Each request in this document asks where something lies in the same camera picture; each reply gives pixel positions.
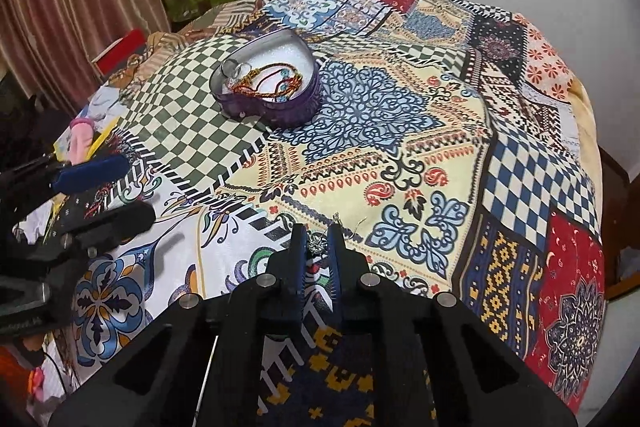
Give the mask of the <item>left hand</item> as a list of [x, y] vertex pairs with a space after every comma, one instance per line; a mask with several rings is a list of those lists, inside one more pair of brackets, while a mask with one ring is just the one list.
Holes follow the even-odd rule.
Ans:
[[5, 339], [1, 343], [9, 354], [24, 369], [35, 369], [44, 362], [46, 354], [43, 350], [44, 334], [36, 334], [26, 337]]

